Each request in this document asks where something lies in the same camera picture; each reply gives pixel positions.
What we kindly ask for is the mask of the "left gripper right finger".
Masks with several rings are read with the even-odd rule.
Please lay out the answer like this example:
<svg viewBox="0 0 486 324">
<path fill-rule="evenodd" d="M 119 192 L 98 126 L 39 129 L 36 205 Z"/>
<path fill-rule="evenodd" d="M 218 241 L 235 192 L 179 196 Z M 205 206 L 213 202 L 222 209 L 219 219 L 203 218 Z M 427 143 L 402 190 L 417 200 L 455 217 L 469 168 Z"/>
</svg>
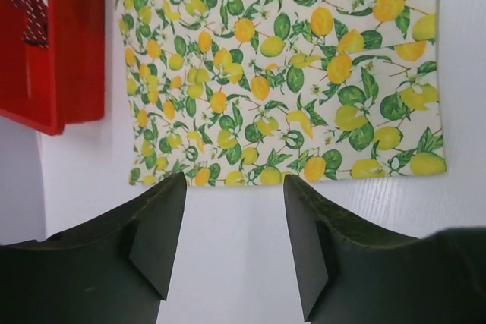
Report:
<svg viewBox="0 0 486 324">
<path fill-rule="evenodd" d="M 296 175 L 283 184 L 307 323 L 483 323 L 485 229 L 424 238 L 380 227 Z"/>
</svg>

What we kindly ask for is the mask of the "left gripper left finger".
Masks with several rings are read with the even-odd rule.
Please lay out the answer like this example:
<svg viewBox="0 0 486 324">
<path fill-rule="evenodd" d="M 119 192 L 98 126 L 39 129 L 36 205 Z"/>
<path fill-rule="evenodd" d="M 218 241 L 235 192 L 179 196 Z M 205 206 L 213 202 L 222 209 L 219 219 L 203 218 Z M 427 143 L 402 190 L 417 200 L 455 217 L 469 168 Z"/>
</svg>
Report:
<svg viewBox="0 0 486 324">
<path fill-rule="evenodd" d="M 187 184 L 175 173 L 44 241 L 1 248 L 3 323 L 155 323 L 166 300 Z"/>
</svg>

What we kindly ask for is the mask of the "lemon print skirt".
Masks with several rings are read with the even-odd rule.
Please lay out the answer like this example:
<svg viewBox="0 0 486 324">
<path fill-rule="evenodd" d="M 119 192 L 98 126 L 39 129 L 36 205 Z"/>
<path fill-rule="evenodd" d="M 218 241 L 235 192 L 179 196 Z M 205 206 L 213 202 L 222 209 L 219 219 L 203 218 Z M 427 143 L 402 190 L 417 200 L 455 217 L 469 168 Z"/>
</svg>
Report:
<svg viewBox="0 0 486 324">
<path fill-rule="evenodd" d="M 191 186 L 447 170 L 438 0 L 115 0 L 129 183 Z"/>
</svg>

